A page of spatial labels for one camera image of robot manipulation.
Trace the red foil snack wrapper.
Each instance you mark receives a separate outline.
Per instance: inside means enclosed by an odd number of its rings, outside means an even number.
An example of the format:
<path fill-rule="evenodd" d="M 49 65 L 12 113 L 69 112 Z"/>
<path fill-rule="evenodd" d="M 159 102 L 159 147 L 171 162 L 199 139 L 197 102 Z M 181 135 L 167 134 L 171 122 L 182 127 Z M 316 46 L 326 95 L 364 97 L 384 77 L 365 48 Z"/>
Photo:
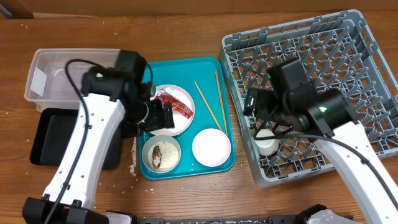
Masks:
<path fill-rule="evenodd" d="M 190 119 L 193 116 L 193 111 L 186 104 L 169 94 L 165 89 L 160 89 L 155 98 L 159 99 L 163 106 L 166 103 L 170 103 L 174 111 L 179 112 L 187 119 Z"/>

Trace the grey bowl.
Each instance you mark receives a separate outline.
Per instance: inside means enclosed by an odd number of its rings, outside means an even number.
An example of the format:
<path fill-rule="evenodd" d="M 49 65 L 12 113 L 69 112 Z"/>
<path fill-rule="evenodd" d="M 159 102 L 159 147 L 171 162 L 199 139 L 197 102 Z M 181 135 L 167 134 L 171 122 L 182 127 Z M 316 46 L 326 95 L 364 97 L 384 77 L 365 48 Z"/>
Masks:
<path fill-rule="evenodd" d="M 144 166 L 156 174 L 165 174 L 175 169 L 182 156 L 177 140 L 165 135 L 148 139 L 141 152 Z"/>

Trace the brown food scrap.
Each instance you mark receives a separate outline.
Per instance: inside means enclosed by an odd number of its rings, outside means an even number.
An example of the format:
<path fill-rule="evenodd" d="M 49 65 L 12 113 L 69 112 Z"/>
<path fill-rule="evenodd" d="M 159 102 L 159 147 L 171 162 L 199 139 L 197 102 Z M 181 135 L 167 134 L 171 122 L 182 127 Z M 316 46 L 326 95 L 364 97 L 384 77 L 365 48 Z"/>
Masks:
<path fill-rule="evenodd" d="M 154 146 L 152 151 L 152 166 L 155 169 L 159 169 L 162 162 L 162 153 L 159 146 Z"/>

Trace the pile of rice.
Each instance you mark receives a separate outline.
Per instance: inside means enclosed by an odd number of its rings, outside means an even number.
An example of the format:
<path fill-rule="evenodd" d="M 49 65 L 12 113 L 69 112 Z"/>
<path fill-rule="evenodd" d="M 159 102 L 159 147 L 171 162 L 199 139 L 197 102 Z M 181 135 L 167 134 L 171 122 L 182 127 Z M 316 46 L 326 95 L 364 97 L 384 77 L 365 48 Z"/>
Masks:
<path fill-rule="evenodd" d="M 159 169 L 155 169 L 152 166 L 152 151 L 154 146 L 159 146 L 162 153 L 162 162 L 160 164 Z M 180 153 L 178 149 L 175 147 L 175 145 L 166 141 L 157 142 L 154 146 L 151 147 L 148 154 L 148 161 L 150 167 L 155 172 L 160 172 L 160 173 L 172 170 L 180 160 Z"/>

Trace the white cup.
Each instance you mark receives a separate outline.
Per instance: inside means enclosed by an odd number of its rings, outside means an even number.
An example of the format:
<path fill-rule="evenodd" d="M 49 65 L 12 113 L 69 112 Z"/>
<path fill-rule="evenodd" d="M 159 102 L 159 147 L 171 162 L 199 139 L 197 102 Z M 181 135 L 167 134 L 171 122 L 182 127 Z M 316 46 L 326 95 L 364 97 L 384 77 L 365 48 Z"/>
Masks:
<path fill-rule="evenodd" d="M 268 129 L 262 129 L 257 134 L 257 137 L 271 137 L 274 136 L 274 133 Z M 279 141 L 277 139 L 268 139 L 268 140 L 255 140 L 257 150 L 260 155 L 269 156 L 275 153 L 279 147 Z"/>

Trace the small pink bowl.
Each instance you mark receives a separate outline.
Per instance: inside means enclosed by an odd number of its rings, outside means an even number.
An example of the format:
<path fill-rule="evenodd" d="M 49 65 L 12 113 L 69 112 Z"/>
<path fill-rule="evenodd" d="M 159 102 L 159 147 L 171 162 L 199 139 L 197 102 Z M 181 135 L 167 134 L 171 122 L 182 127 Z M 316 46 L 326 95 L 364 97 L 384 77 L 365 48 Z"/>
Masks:
<path fill-rule="evenodd" d="M 192 142 L 194 158 L 207 167 L 224 164 L 231 154 L 231 143 L 227 135 L 213 128 L 200 131 Z"/>

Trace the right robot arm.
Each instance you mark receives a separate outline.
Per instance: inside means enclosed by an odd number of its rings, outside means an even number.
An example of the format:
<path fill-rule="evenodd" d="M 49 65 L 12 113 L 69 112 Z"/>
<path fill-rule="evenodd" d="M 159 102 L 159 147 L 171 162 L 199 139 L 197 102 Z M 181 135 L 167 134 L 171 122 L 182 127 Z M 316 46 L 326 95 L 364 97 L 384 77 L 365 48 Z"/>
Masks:
<path fill-rule="evenodd" d="M 337 89 L 317 92 L 297 58 L 267 70 L 271 90 L 250 87 L 244 115 L 261 120 L 254 140 L 308 139 L 343 179 L 368 223 L 397 223 L 397 184 L 358 115 Z"/>

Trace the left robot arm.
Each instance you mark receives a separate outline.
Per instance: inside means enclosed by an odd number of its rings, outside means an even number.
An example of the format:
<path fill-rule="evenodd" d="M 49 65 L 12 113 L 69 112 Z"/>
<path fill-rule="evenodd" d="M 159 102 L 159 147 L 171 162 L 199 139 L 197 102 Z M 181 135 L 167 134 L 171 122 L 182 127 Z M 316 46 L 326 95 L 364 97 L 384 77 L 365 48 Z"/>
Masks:
<path fill-rule="evenodd" d="M 112 138 L 117 130 L 133 138 L 174 126 L 172 105 L 154 100 L 154 82 L 142 81 L 151 70 L 138 52 L 121 50 L 113 67 L 90 62 L 81 87 L 76 123 L 63 159 L 42 198 L 27 198 L 22 216 L 28 224 L 39 223 L 137 223 L 123 212 L 95 211 L 98 179 Z"/>

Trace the grey dishwasher rack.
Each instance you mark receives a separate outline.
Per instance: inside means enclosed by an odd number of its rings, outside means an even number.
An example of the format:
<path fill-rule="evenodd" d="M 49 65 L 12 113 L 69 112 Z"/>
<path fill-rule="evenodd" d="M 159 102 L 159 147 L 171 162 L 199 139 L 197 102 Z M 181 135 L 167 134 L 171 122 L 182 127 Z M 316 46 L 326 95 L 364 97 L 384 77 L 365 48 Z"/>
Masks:
<path fill-rule="evenodd" d="M 300 59 L 318 91 L 336 88 L 346 95 L 379 158 L 397 155 L 397 81 L 359 11 L 237 32 L 223 37 L 220 62 L 257 186 L 267 188 L 333 169 L 306 139 L 286 139 L 274 154 L 260 155 L 253 139 L 256 119 L 243 113 L 247 90 L 270 89 L 266 70 L 292 57 Z"/>

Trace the black waste tray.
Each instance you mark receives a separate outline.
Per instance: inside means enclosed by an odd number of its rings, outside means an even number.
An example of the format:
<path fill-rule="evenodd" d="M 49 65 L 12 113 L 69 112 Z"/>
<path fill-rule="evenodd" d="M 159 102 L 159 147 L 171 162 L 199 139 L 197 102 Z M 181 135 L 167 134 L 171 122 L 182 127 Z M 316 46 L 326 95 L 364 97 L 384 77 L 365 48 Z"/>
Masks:
<path fill-rule="evenodd" d="M 47 108 L 40 115 L 30 162 L 59 166 L 77 119 L 78 110 Z"/>

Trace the large white plate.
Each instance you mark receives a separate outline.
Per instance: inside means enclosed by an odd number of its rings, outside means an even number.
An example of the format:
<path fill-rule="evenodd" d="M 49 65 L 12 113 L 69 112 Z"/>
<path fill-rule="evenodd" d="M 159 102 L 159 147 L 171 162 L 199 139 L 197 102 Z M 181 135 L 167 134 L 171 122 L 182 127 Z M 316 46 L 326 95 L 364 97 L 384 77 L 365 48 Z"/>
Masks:
<path fill-rule="evenodd" d="M 183 133 L 191 125 L 193 118 L 195 116 L 195 104 L 190 94 L 186 90 L 177 85 L 165 84 L 157 86 L 156 96 L 159 94 L 159 91 L 161 89 L 164 89 L 168 94 L 172 95 L 174 98 L 184 103 L 188 108 L 191 109 L 193 115 L 188 119 L 178 111 L 173 110 L 173 119 L 175 127 L 169 129 L 165 128 L 159 129 L 152 131 L 150 133 L 155 136 L 156 135 L 177 136 Z"/>

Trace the teal plastic tray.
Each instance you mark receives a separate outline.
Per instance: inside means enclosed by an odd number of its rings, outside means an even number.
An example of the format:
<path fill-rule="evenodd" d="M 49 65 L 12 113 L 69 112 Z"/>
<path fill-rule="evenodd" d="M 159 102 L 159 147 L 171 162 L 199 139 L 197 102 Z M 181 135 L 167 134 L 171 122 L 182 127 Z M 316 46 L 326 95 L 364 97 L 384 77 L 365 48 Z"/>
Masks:
<path fill-rule="evenodd" d="M 193 175 L 203 175 L 230 170 L 235 163 L 236 155 L 234 149 L 233 132 L 231 119 L 228 109 L 228 91 L 226 90 L 221 65 L 213 57 L 188 58 L 180 60 L 169 60 L 163 62 L 151 62 L 150 66 L 154 74 L 154 83 L 157 86 L 171 84 L 177 85 L 186 90 L 195 104 L 195 116 L 191 125 L 181 134 L 171 136 L 177 140 L 181 149 L 182 156 L 177 167 L 165 174 L 156 174 L 144 166 L 141 159 L 142 148 L 146 141 L 155 136 L 151 133 L 144 133 L 138 138 L 139 141 L 139 162 L 142 174 L 150 180 L 173 179 Z M 194 82 L 198 83 L 214 115 L 216 116 L 222 130 L 224 130 L 223 116 L 221 112 L 220 99 L 216 84 L 215 71 L 221 86 L 226 125 L 228 128 L 228 138 L 231 143 L 231 154 L 227 161 L 217 167 L 207 167 L 200 164 L 193 156 L 192 142 L 195 136 L 207 128 L 217 129 L 210 112 L 208 111 L 201 95 L 199 94 Z"/>

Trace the wooden chopstick left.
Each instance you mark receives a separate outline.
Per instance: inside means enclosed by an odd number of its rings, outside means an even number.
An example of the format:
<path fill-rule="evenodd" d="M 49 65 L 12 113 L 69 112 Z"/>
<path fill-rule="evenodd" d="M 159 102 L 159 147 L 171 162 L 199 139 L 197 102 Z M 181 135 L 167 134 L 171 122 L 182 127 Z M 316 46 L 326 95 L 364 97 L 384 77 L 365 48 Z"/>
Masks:
<path fill-rule="evenodd" d="M 223 131 L 222 128 L 221 128 L 221 126 L 220 126 L 220 124 L 219 124 L 219 122 L 218 122 L 218 120 L 217 120 L 217 118 L 216 118 L 216 116 L 214 115 L 214 113 L 213 113 L 213 111 L 212 111 L 210 105 L 208 104 L 208 102 L 207 102 L 207 100 L 206 100 L 206 98 L 205 98 L 203 92 L 201 91 L 200 87 L 198 86 L 198 83 L 197 83 L 197 82 L 194 82 L 194 84 L 195 84 L 195 86 L 196 86 L 196 88 L 197 88 L 199 94 L 201 95 L 201 98 L 202 98 L 203 102 L 205 103 L 205 105 L 206 105 L 208 111 L 210 112 L 210 114 L 211 114 L 211 116 L 212 116 L 212 118 L 213 118 L 215 124 L 217 125 L 218 129 L 219 129 L 220 131 Z"/>

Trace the clear plastic bin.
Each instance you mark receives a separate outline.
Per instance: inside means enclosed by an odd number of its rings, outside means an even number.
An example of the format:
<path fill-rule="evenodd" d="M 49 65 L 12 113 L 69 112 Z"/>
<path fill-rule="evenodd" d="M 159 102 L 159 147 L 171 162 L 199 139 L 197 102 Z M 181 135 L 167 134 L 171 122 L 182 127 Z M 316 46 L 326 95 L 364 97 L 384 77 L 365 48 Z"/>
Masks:
<path fill-rule="evenodd" d="M 56 48 L 38 49 L 32 59 L 25 85 L 24 98 L 37 105 L 38 111 L 47 108 L 79 108 L 79 99 L 65 74 L 65 64 L 75 58 L 112 67 L 119 49 Z"/>

